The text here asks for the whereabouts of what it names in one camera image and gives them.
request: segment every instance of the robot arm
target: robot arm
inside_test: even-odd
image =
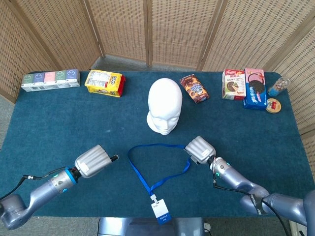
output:
[[[95,146],[76,159],[74,168],[61,171],[33,190],[28,207],[18,194],[11,194],[2,199],[0,201],[1,220],[9,230],[24,225],[35,211],[75,185],[79,177],[90,178],[117,159],[117,155],[110,158],[100,145]]]
[[[269,194],[265,188],[246,179],[221,157],[216,158],[215,149],[200,136],[192,140],[185,150],[197,164],[209,164],[211,171],[228,183],[232,189],[246,193],[240,203],[247,212],[259,214],[259,210],[254,205],[255,199],[251,199],[256,196],[257,199],[267,202],[280,216],[307,226],[308,236],[315,235],[315,190],[304,199],[278,193]],[[265,213],[274,214],[265,203],[261,202],[261,204]]]

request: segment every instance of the floor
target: floor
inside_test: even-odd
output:
[[[191,68],[155,65],[114,56],[99,58],[92,69],[107,71],[192,71]],[[14,106],[0,97],[0,148],[10,122]],[[209,218],[212,236],[281,236],[284,230],[275,217]],[[24,226],[8,231],[0,222],[0,236],[95,236],[98,218],[32,217]]]

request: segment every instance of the snack package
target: snack package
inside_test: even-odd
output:
[[[209,99],[209,94],[194,74],[181,78],[179,82],[195,103]]]
[[[23,76],[21,88],[26,92],[63,89],[80,86],[77,69],[27,74]]]
[[[85,81],[85,86],[89,92],[121,97],[125,81],[125,76],[119,73],[91,70]]]
[[[245,68],[246,98],[244,108],[265,110],[267,107],[265,76],[262,69]]]
[[[243,100],[245,97],[245,71],[225,69],[222,74],[222,98]]]

